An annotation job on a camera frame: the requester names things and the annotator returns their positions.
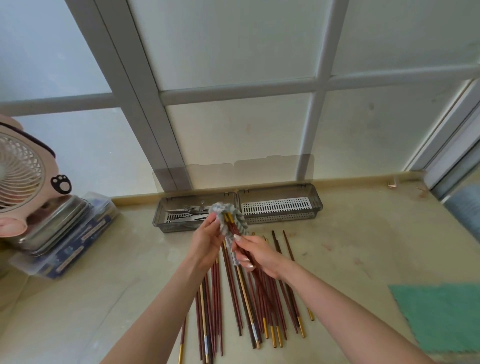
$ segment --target pink fan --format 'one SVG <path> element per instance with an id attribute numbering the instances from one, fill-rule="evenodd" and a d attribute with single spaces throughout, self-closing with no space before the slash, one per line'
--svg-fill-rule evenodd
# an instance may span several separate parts
<path id="1" fill-rule="evenodd" d="M 0 237 L 22 234 L 32 212 L 72 191 L 67 176 L 58 173 L 53 150 L 0 115 Z"/>

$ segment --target person's left arm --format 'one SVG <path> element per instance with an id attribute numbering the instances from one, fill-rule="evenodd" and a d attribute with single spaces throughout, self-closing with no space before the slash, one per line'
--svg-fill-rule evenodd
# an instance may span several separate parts
<path id="1" fill-rule="evenodd" d="M 205 274 L 224 237 L 214 213 L 193 234 L 187 257 L 158 296 L 123 334 L 101 364 L 166 363 Z"/>

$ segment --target green cloth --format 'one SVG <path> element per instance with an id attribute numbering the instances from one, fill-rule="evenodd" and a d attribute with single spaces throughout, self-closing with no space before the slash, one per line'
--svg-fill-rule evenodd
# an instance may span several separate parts
<path id="1" fill-rule="evenodd" d="M 480 351 L 480 284 L 389 288 L 423 351 Z"/>

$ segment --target frosted glass pane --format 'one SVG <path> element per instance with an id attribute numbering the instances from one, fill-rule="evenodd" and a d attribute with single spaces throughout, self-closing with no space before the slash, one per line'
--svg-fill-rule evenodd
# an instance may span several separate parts
<path id="1" fill-rule="evenodd" d="M 152 167 L 121 109 L 17 117 L 24 130 L 57 154 L 73 194 L 156 193 Z"/>
<path id="2" fill-rule="evenodd" d="M 64 1 L 0 1 L 0 101 L 110 92 Z"/>
<path id="3" fill-rule="evenodd" d="M 129 0 L 160 89 L 312 77 L 327 0 Z"/>
<path id="4" fill-rule="evenodd" d="M 465 83 L 328 92 L 313 146 L 314 178 L 402 171 Z"/>
<path id="5" fill-rule="evenodd" d="M 478 62 L 478 0 L 355 0 L 333 74 Z"/>
<path id="6" fill-rule="evenodd" d="M 194 187 L 294 180 L 297 158 L 289 156 L 299 152 L 309 97 L 299 94 L 168 106 L 183 160 L 197 165 L 189 166 Z M 239 176 L 239 170 L 245 173 Z"/>

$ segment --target black paw print decoration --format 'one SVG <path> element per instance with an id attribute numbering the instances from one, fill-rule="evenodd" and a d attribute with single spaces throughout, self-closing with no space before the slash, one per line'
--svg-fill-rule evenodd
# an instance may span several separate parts
<path id="1" fill-rule="evenodd" d="M 67 176 L 64 174 L 59 174 L 56 177 L 50 179 L 50 183 L 55 191 L 59 194 L 69 194 L 72 192 L 72 184 Z"/>

